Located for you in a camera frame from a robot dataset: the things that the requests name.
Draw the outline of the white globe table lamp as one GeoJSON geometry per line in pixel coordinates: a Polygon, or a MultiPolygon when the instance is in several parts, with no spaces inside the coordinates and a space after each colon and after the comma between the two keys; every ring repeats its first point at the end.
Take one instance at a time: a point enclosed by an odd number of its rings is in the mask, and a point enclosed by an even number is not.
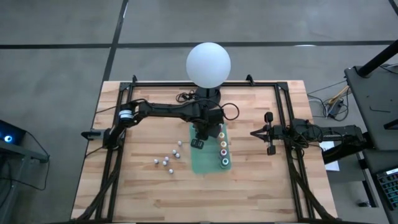
{"type": "Polygon", "coordinates": [[[189,52],[186,59],[189,79],[198,87],[195,94],[208,108],[215,108],[221,100],[220,86],[231,71],[228,52],[213,42],[201,43],[189,52]]]}

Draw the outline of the white paper sheet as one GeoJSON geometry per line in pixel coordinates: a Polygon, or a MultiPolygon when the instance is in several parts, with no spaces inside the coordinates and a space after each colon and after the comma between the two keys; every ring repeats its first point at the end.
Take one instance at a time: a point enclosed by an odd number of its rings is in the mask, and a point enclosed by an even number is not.
{"type": "MultiPolygon", "coordinates": [[[[335,143],[333,141],[323,141],[319,145],[323,151],[327,151],[327,150],[333,148],[335,146],[335,143]]],[[[325,164],[325,169],[327,171],[338,172],[340,170],[338,161],[334,161],[329,164],[325,164]]]]}

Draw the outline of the black diagonal pole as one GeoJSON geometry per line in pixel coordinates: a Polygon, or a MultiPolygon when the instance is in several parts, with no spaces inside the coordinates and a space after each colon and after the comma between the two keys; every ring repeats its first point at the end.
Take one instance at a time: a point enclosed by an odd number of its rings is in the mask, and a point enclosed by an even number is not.
{"type": "Polygon", "coordinates": [[[369,78],[371,73],[380,67],[384,62],[388,61],[390,58],[398,54],[398,39],[389,45],[382,52],[377,54],[368,63],[363,65],[358,71],[358,75],[362,78],[369,78]]]}

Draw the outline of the dark grey side table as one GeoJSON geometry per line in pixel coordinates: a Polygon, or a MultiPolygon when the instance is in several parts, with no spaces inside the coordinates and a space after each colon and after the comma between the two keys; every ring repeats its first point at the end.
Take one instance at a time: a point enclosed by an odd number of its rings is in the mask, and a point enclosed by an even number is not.
{"type": "Polygon", "coordinates": [[[395,129],[384,127],[398,120],[398,74],[377,68],[369,78],[363,78],[358,70],[345,69],[345,77],[371,141],[378,150],[398,150],[398,124],[395,129]]]}

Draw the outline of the teal translucent plastic bin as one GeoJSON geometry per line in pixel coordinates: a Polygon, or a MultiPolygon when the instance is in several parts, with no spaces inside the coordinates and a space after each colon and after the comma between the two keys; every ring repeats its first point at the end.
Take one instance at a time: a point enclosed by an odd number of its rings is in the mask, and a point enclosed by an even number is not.
{"type": "Polygon", "coordinates": [[[226,125],[223,124],[221,126],[221,132],[225,133],[225,140],[228,143],[228,147],[226,150],[228,151],[228,155],[226,158],[229,159],[229,166],[226,169],[222,169],[220,166],[221,160],[223,158],[220,157],[220,142],[217,138],[209,137],[207,141],[205,141],[205,145],[203,149],[196,149],[190,146],[191,150],[191,164],[192,170],[196,174],[210,174],[216,172],[224,172],[230,170],[232,168],[232,160],[231,154],[229,150],[229,140],[227,135],[226,125]]]}

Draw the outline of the black computer with blue light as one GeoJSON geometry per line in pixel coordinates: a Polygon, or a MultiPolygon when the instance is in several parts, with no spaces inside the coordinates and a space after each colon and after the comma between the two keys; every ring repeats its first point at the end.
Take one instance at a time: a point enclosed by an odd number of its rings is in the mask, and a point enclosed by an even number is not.
{"type": "Polygon", "coordinates": [[[22,144],[25,134],[25,130],[18,128],[17,126],[7,123],[3,120],[0,120],[0,141],[20,146],[22,144]]]}

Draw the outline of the black computer desk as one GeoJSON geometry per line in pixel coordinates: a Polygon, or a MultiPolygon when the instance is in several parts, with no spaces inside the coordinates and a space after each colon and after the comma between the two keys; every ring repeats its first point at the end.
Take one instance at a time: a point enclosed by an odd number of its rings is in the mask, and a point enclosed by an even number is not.
{"type": "Polygon", "coordinates": [[[376,191],[381,199],[381,205],[386,213],[389,224],[398,224],[398,210],[390,210],[387,201],[376,179],[376,174],[398,167],[398,151],[371,151],[364,152],[364,160],[369,169],[376,191]]]}

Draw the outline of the black support beam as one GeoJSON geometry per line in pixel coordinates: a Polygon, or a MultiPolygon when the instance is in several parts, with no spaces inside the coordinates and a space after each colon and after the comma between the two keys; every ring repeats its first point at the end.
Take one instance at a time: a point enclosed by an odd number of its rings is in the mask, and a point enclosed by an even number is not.
{"type": "Polygon", "coordinates": [[[373,149],[374,145],[369,142],[362,143],[343,143],[322,152],[324,164],[338,161],[346,156],[356,154],[365,149],[373,149]]]}

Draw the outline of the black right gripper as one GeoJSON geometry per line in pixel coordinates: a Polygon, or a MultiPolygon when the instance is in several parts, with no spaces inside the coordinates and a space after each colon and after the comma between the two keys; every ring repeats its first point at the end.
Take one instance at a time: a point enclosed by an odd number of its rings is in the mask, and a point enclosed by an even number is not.
{"type": "Polygon", "coordinates": [[[281,125],[272,125],[274,120],[273,113],[267,112],[264,115],[264,121],[266,125],[262,128],[250,132],[250,134],[256,138],[268,142],[267,155],[272,156],[276,154],[276,147],[273,144],[273,140],[283,140],[284,144],[290,149],[290,143],[287,135],[287,131],[281,125]]]}

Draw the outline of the keyboard with coloured keys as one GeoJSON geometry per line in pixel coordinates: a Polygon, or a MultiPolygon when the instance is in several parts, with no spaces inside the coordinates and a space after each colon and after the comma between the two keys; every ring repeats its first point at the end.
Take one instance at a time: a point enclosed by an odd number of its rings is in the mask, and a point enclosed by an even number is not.
{"type": "Polygon", "coordinates": [[[398,167],[376,174],[390,210],[398,210],[398,167]]]}

